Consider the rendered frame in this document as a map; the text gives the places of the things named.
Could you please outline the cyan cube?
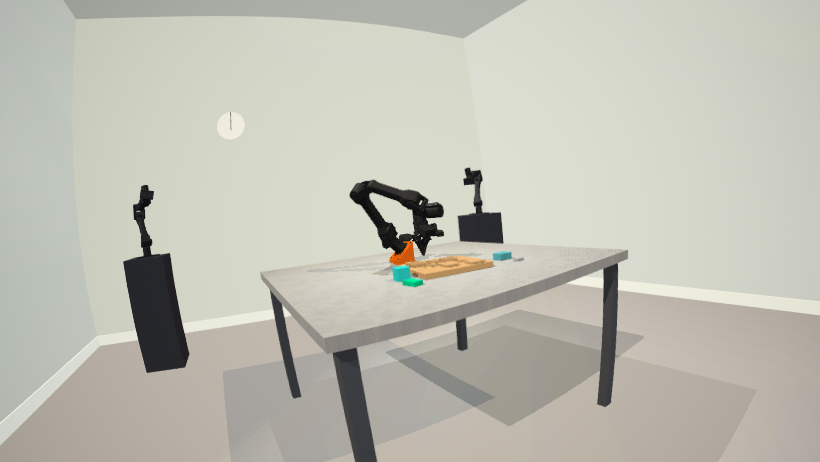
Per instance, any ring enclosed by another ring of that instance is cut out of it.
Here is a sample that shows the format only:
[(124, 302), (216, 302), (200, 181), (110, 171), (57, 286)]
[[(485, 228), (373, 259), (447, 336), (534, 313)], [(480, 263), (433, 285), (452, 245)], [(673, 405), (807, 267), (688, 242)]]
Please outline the cyan cube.
[(400, 266), (392, 268), (393, 271), (393, 281), (402, 282), (404, 280), (411, 279), (410, 275), (410, 267), (407, 266)]

